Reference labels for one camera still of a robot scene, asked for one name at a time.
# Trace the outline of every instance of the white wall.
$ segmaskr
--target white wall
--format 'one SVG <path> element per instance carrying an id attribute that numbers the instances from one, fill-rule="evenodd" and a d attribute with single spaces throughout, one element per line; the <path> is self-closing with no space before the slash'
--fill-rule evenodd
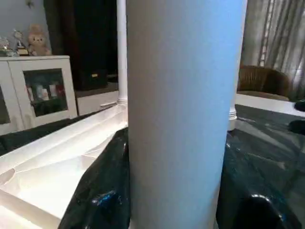
<path id="1" fill-rule="evenodd" d="M 32 23 L 40 24 L 48 38 L 49 32 L 43 7 L 43 0 L 32 0 L 34 7 L 31 9 L 25 4 L 26 0 L 0 0 L 0 36 L 7 37 L 13 46 L 13 29 L 20 30 L 24 34 L 24 44 L 28 45 L 28 30 Z"/>

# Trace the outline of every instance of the curtain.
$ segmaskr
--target curtain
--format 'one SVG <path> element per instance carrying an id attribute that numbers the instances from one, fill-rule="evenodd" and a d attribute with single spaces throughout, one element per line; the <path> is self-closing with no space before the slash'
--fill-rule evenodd
<path id="1" fill-rule="evenodd" d="M 285 73 L 305 98 L 305 0 L 248 0 L 241 64 Z"/>

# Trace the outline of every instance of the trophy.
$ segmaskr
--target trophy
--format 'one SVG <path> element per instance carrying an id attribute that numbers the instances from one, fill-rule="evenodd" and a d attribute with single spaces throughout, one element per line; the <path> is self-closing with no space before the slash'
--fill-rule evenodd
<path id="1" fill-rule="evenodd" d="M 0 56 L 9 56 L 11 52 L 9 40 L 6 37 L 0 37 Z"/>
<path id="2" fill-rule="evenodd" d="M 19 56 L 28 56 L 29 51 L 27 50 L 25 45 L 22 43 L 22 38 L 23 38 L 22 32 L 14 30 L 13 36 L 17 40 L 16 52 L 19 54 Z"/>

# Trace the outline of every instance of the brown armchair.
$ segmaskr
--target brown armchair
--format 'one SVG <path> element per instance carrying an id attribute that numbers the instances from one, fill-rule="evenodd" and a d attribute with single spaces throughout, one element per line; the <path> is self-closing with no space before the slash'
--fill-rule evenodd
<path id="1" fill-rule="evenodd" d="M 274 69 L 241 66 L 237 92 L 288 101 L 289 78 L 284 73 Z"/>

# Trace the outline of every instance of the white pole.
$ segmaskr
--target white pole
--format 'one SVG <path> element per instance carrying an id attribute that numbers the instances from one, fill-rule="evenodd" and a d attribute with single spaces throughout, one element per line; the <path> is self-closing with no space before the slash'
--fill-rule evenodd
<path id="1" fill-rule="evenodd" d="M 234 95 L 231 100 L 231 107 L 230 107 L 230 113 L 229 113 L 229 127 L 228 130 L 234 130 L 235 129 L 235 123 L 237 120 L 237 113 L 235 109 L 235 100 L 236 100 L 236 93 L 237 93 L 237 86 L 238 86 L 238 79 L 239 79 L 239 69 L 240 69 L 240 60 L 241 60 L 241 54 L 242 54 L 242 48 L 243 48 L 243 39 L 244 39 L 244 26 L 245 26 L 245 18 L 246 18 L 246 12 L 247 12 L 247 3 L 248 0 L 244 0 L 243 5 L 243 24 L 242 24 L 242 33 L 241 33 L 241 42 L 239 46 L 239 56 L 236 61 L 236 73 L 235 73 L 235 83 L 234 83 Z"/>
<path id="2" fill-rule="evenodd" d="M 119 104 L 128 101 L 127 96 L 127 28 L 126 0 L 117 0 L 117 29 L 118 29 L 118 78 Z"/>
<path id="3" fill-rule="evenodd" d="M 244 0 L 129 0 L 132 227 L 211 229 Z"/>

